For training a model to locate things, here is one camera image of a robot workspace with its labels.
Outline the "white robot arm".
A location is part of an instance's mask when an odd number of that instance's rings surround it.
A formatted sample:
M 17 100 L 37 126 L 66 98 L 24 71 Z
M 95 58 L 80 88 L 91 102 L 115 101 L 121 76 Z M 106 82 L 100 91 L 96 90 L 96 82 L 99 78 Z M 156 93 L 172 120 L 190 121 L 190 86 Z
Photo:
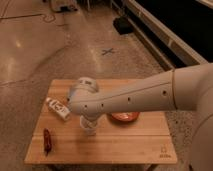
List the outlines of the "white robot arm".
M 83 77 L 69 92 L 68 108 L 90 122 L 108 113 L 194 111 L 189 164 L 193 171 L 213 171 L 213 63 L 170 70 L 106 92 Z

